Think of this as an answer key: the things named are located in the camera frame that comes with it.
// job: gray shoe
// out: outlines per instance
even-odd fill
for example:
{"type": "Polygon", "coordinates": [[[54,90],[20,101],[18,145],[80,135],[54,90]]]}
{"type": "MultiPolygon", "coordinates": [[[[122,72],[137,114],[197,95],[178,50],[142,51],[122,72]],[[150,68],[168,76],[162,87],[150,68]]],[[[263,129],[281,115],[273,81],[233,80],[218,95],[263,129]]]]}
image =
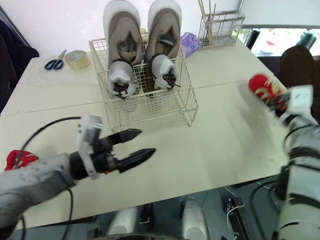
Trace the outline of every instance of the gray shoe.
{"type": "Polygon", "coordinates": [[[125,0],[110,1],[103,13],[103,29],[108,49],[105,67],[109,70],[108,90],[127,98],[136,91],[133,65],[141,63],[140,15],[125,0]]]}
{"type": "Polygon", "coordinates": [[[174,0],[156,0],[152,3],[148,14],[149,40],[145,60],[151,65],[155,80],[149,79],[145,83],[144,92],[175,86],[178,74],[170,59],[176,58],[179,51],[181,22],[181,8],[174,0]]]}

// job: purple bag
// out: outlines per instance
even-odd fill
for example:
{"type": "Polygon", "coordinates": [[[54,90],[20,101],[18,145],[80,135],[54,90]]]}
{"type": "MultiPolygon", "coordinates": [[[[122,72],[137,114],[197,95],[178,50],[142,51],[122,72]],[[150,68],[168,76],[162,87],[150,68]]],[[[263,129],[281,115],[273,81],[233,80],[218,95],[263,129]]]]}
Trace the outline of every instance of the purple bag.
{"type": "Polygon", "coordinates": [[[180,38],[180,42],[182,45],[182,51],[186,58],[193,54],[200,46],[197,36],[190,32],[183,34],[180,38]]]}

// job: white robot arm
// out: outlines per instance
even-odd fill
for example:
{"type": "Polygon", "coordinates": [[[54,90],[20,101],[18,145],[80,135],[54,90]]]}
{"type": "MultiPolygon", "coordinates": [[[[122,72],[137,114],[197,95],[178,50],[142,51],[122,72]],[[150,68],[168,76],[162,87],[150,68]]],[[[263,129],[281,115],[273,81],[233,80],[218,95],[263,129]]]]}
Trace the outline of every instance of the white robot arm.
{"type": "Polygon", "coordinates": [[[315,240],[320,237],[320,127],[310,113],[313,86],[293,87],[286,99],[279,118],[289,127],[283,142],[289,163],[275,185],[284,205],[272,239],[315,240]]]}
{"type": "Polygon", "coordinates": [[[0,239],[7,239],[28,208],[54,198],[86,177],[118,170],[121,173],[149,159],[155,148],[141,149],[118,160],[113,145],[134,139],[142,131],[128,129],[99,139],[102,129],[97,116],[85,114],[78,130],[78,151],[62,153],[20,169],[0,174],[0,239]]]}

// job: table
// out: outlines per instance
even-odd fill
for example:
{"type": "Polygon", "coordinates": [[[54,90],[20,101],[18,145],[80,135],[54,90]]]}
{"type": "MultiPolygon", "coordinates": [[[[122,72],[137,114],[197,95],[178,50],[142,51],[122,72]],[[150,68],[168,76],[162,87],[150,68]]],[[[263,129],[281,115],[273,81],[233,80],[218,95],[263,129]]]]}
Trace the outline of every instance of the table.
{"type": "Polygon", "coordinates": [[[72,70],[64,61],[60,70],[45,70],[46,63],[54,57],[32,58],[1,116],[29,113],[103,101],[95,66],[72,70]]]}
{"type": "MultiPolygon", "coordinates": [[[[239,42],[233,48],[197,52],[187,59],[187,65],[192,83],[197,84],[195,94],[199,104],[192,127],[182,125],[145,132],[130,143],[117,145],[114,152],[120,159],[142,148],[156,148],[157,151],[148,161],[126,173],[112,172],[95,181],[81,180],[73,188],[72,219],[279,173],[287,162],[282,151],[286,128],[249,92],[246,77],[256,72],[268,73],[268,70],[239,42]],[[218,64],[212,63],[211,69],[217,71],[212,77],[212,72],[206,70],[206,59],[202,60],[205,63],[198,62],[194,66],[196,59],[201,59],[200,54],[207,55],[207,60],[218,59],[219,62],[241,57],[246,64],[220,65],[218,72],[218,64]],[[197,76],[201,80],[198,83],[195,82],[197,76]]],[[[0,170],[5,166],[4,159],[9,151],[20,148],[36,129],[52,120],[81,116],[84,112],[101,116],[105,125],[101,137],[111,133],[102,102],[0,117],[1,136],[6,136],[0,138],[0,170]]],[[[27,149],[41,157],[76,151],[77,123],[71,120],[46,129],[27,149]]],[[[27,227],[66,221],[69,202],[69,195],[64,192],[30,208],[24,214],[27,227]]]]}

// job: wire pen holder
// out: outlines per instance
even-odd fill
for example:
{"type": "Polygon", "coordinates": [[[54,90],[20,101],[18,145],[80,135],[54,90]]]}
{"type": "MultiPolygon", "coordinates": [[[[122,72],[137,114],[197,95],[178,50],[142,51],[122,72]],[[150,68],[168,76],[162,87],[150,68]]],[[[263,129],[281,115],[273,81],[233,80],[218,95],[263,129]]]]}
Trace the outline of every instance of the wire pen holder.
{"type": "MultiPolygon", "coordinates": [[[[146,52],[146,39],[148,34],[142,34],[142,57],[146,52]]],[[[108,91],[106,40],[102,38],[89,41],[89,46],[112,132],[133,128],[149,131],[168,126],[192,125],[199,107],[181,46],[177,57],[172,59],[178,73],[178,86],[171,90],[155,88],[150,66],[143,63],[133,66],[136,91],[126,99],[108,91]]]]}
{"type": "Polygon", "coordinates": [[[245,17],[239,11],[202,14],[198,35],[202,49],[235,45],[245,17]]]}

